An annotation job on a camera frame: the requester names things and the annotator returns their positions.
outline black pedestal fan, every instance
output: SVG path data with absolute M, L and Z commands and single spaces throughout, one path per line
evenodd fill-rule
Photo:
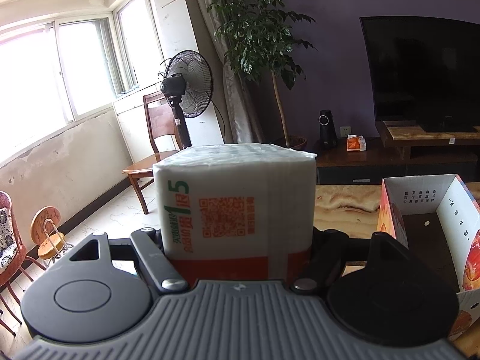
M 213 77 L 210 65 L 196 51 L 181 51 L 167 66 L 160 90 L 172 107 L 183 148 L 190 147 L 185 118 L 201 115 L 212 100 Z

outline wall outlet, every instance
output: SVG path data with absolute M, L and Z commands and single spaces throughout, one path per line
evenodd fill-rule
M 346 138 L 347 135 L 352 133 L 352 128 L 350 126 L 340 127 L 340 138 Z

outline television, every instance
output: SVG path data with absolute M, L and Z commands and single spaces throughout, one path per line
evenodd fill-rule
M 419 16 L 361 17 L 375 120 L 427 132 L 480 126 L 480 25 Z

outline floral cushion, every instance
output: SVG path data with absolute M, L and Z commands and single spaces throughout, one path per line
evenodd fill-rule
M 14 229 L 8 208 L 0 209 L 0 273 L 3 272 L 17 254 Z

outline tissue package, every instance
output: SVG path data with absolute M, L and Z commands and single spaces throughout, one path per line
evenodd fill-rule
M 196 279 L 290 281 L 310 257 L 315 154 L 190 147 L 153 167 L 165 255 Z

